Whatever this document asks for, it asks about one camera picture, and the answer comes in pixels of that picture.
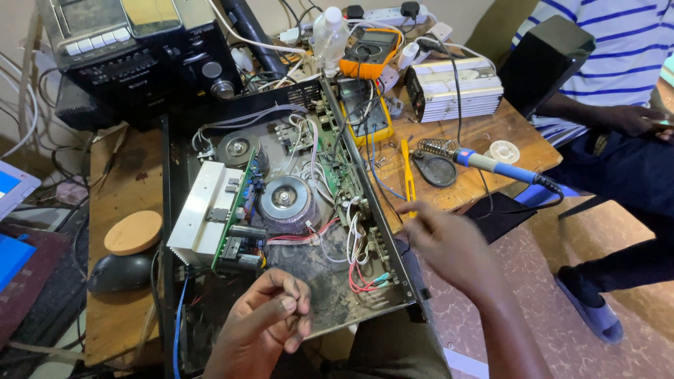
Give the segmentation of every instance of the blue slipper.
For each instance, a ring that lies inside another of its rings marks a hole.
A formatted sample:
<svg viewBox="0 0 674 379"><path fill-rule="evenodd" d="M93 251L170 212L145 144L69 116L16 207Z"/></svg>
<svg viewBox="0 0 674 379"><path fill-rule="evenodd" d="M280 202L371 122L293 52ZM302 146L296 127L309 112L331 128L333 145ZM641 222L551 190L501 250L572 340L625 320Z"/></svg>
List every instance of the blue slipper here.
<svg viewBox="0 0 674 379"><path fill-rule="evenodd" d="M559 288L564 292L566 297L571 300L571 303L576 307L580 317L585 321L590 330L599 339L606 343L618 343L623 339L624 331L623 324L620 323L615 312L605 303L601 308L592 308L584 305L580 300L573 296L564 283L555 275L555 281Z"/></svg>

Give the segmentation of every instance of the blue and white striped shirt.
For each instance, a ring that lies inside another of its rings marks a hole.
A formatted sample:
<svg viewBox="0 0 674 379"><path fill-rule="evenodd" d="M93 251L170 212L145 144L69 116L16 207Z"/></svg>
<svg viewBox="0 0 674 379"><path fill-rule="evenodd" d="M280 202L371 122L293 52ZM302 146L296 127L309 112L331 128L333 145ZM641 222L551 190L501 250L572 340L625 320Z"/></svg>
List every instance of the blue and white striped shirt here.
<svg viewBox="0 0 674 379"><path fill-rule="evenodd" d="M529 29L554 15L596 39L596 50L560 93L588 105L648 104L662 65L674 51L672 0L541 0L513 37L511 49ZM554 146L587 132L587 127L553 117L534 116L532 123Z"/></svg>

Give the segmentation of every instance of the speaker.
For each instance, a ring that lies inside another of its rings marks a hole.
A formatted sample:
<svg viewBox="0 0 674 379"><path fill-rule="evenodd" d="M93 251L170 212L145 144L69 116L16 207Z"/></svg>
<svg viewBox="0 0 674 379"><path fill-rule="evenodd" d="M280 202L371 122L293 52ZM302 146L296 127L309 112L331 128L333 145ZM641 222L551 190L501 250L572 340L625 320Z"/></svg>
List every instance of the speaker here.
<svg viewBox="0 0 674 379"><path fill-rule="evenodd" d="M522 37L499 70L503 96L528 119L594 49L593 35L561 16L550 17Z"/></svg>

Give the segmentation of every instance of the yellow screwdriver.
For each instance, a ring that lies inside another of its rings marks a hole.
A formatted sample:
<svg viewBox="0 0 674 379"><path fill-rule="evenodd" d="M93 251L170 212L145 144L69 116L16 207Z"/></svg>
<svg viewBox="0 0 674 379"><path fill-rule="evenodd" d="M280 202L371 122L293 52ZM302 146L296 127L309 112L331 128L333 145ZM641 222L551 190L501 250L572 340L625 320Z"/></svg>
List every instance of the yellow screwdriver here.
<svg viewBox="0 0 674 379"><path fill-rule="evenodd" d="M405 194L407 195L407 201L413 202L417 199L417 192L415 191L415 179L412 176L412 168L410 167L410 148L407 140L400 141L400 150L402 151L402 158L405 161ZM410 212L410 218L416 216L416 212Z"/></svg>

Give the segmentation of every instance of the round cork coaster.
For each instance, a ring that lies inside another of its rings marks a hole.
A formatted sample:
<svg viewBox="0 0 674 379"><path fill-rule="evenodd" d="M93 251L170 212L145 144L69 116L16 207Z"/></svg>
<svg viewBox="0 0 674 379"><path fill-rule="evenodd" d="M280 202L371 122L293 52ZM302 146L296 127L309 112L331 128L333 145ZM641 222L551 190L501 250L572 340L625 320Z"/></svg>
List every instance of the round cork coaster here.
<svg viewBox="0 0 674 379"><path fill-rule="evenodd" d="M105 235L105 248L116 256L129 256L148 249L159 241L162 217L151 210L141 210L119 221Z"/></svg>

